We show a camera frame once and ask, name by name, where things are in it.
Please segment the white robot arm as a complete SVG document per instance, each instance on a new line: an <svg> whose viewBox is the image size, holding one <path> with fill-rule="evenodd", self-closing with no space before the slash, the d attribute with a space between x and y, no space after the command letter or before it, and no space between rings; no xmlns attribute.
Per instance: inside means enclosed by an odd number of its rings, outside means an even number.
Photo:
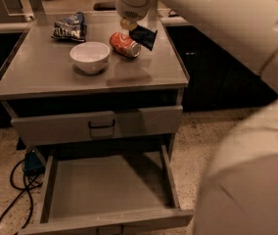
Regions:
<svg viewBox="0 0 278 235"><path fill-rule="evenodd" d="M151 0L116 0L123 26ZM159 0L225 50L223 77L208 77L188 100L254 107L208 163L194 235L278 235L278 0Z"/></svg>

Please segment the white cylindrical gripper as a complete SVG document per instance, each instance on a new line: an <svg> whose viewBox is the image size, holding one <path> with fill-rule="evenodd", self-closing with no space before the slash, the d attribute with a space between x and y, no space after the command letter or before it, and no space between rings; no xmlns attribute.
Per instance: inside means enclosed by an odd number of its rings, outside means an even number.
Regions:
<svg viewBox="0 0 278 235"><path fill-rule="evenodd" d="M122 29L132 31L137 23L143 20L150 8L151 0L116 0L116 11L122 17L120 26Z"/></svg>

